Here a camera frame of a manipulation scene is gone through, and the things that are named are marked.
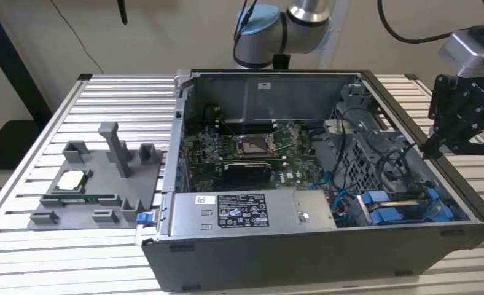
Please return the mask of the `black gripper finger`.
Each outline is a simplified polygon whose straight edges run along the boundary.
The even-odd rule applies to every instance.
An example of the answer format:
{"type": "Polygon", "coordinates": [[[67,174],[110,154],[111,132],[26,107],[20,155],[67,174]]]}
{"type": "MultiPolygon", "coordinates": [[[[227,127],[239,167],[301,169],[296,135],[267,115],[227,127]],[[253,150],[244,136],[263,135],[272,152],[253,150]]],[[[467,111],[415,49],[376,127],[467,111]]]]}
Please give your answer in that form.
{"type": "Polygon", "coordinates": [[[484,130],[451,129],[444,137],[444,144],[453,154],[484,155],[484,130]]]}
{"type": "Polygon", "coordinates": [[[419,145],[425,159],[437,159],[444,154],[460,155],[463,151],[463,120],[437,118],[429,131],[429,138],[419,145]]]}

